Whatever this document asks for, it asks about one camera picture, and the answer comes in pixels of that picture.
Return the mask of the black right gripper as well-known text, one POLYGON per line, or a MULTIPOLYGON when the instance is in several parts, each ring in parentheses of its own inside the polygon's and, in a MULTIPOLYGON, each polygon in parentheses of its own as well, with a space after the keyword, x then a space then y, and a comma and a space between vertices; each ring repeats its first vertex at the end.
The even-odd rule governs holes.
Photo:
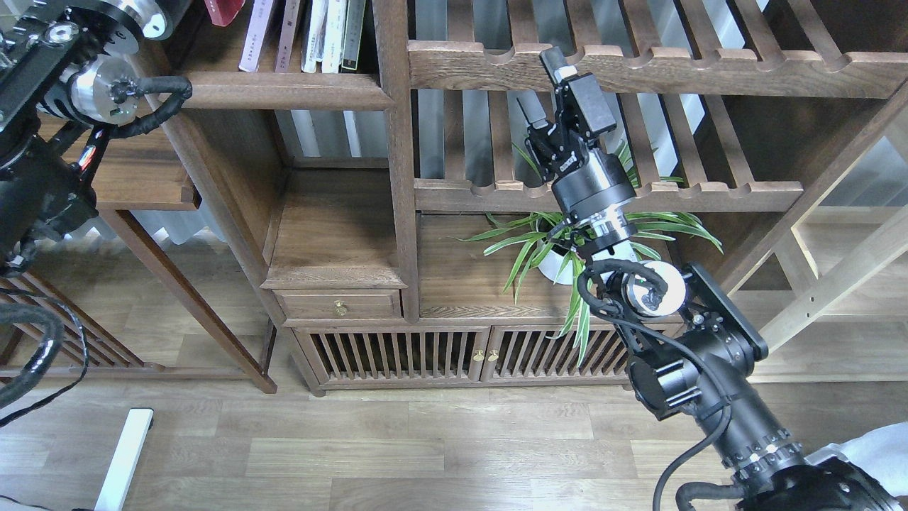
POLYGON ((557 46, 539 54, 555 85, 555 120, 549 121, 538 94, 518 94, 528 123, 525 146, 551 184, 570 226, 611 222, 623 226, 621 207, 636 196, 621 162, 599 144, 603 133, 616 129, 596 77, 578 74, 557 46))

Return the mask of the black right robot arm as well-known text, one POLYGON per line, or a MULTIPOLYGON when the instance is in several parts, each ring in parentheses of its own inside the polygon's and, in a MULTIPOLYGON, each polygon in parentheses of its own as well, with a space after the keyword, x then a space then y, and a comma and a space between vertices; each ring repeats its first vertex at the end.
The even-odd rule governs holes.
POLYGON ((531 92, 519 104, 526 148, 563 214, 548 237, 583 259, 578 294, 591 314, 615 324, 636 398, 659 420, 685 413, 704 431, 656 482, 653 508, 672 473, 713 446, 733 472, 730 484, 683 484, 675 493, 679 509, 735 500, 739 510, 898 510, 865 469, 804 456, 747 381, 768 345, 706 269, 614 258, 614 246, 636 232, 621 209, 635 189, 617 156, 599 146, 615 120, 597 78, 568 64, 561 49, 544 50, 541 62, 554 87, 555 120, 531 92))

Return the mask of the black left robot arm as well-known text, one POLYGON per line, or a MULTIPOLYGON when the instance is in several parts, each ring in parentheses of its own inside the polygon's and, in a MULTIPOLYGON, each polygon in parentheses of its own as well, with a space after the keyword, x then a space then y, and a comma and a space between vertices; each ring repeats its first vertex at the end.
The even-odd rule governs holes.
POLYGON ((126 56, 163 40, 188 1, 33 1, 2 35, 2 276, 35 242, 97 216, 93 180, 111 139, 146 135, 192 96, 185 77, 140 77, 126 56))

